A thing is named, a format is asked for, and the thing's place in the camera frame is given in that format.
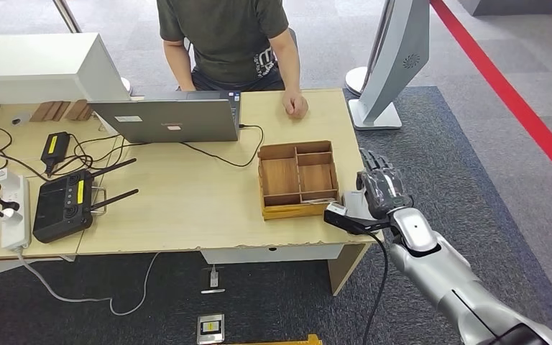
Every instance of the laptop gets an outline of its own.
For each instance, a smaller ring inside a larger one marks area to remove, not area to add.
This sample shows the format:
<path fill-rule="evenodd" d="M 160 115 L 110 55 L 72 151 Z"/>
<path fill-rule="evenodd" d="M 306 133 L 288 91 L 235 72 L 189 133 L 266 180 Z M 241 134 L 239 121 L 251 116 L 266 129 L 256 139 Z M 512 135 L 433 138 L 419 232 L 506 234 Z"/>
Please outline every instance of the laptop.
<path fill-rule="evenodd" d="M 168 98 L 88 104 L 133 143 L 238 140 L 239 91 L 177 91 Z"/>

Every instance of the yellow object on floor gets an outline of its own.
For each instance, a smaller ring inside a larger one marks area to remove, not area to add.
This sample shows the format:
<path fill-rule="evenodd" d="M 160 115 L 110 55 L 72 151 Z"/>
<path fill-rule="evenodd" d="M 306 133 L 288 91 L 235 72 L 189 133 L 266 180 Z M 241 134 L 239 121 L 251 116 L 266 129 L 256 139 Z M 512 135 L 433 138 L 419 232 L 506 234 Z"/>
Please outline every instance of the yellow object on floor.
<path fill-rule="evenodd" d="M 323 345 L 315 334 L 309 334 L 307 341 L 280 341 L 277 343 L 253 343 L 253 344 L 232 344 L 232 345 Z"/>

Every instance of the dark green t-shirt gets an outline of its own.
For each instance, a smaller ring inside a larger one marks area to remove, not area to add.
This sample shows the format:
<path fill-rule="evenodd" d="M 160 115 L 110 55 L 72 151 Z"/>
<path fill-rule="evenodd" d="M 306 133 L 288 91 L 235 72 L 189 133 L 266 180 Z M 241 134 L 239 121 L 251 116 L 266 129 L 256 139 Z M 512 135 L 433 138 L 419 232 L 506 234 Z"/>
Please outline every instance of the dark green t-shirt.
<path fill-rule="evenodd" d="M 244 83 L 274 67 L 269 38 L 289 26 L 282 0 L 157 0 L 160 35 L 193 44 L 197 67 L 215 81 Z"/>

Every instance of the man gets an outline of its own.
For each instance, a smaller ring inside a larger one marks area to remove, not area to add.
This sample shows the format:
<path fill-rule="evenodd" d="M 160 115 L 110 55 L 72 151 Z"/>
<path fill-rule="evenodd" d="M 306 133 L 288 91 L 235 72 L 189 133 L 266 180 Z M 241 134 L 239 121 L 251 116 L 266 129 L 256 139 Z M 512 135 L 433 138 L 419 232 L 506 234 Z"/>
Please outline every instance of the man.
<path fill-rule="evenodd" d="M 282 0 L 157 0 L 157 10 L 166 59 L 181 90 L 284 90 L 287 114 L 305 116 L 299 55 Z M 185 37 L 193 44 L 193 71 Z"/>

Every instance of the dark carpet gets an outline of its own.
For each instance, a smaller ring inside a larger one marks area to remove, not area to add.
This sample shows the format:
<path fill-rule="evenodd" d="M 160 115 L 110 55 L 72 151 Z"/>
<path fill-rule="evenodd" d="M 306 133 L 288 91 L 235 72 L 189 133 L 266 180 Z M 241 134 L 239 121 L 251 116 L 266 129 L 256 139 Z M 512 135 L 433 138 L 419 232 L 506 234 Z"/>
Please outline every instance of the dark carpet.
<path fill-rule="evenodd" d="M 396 102 L 404 127 L 357 133 L 359 144 L 400 167 L 416 207 L 506 304 L 552 327 L 552 287 L 436 88 L 407 88 Z M 115 297 L 126 311 L 142 297 L 151 254 L 78 257 L 33 266 L 61 295 Z M 337 298 L 326 262 L 232 264 L 226 292 L 201 295 L 199 253 L 161 254 L 147 299 L 130 316 L 108 303 L 62 303 L 25 268 L 0 274 L 0 344 L 195 344 L 196 318 L 225 313 L 226 343 L 302 340 L 359 344 L 382 274 L 373 246 Z M 371 344 L 459 344 L 444 317 L 390 267 Z"/>

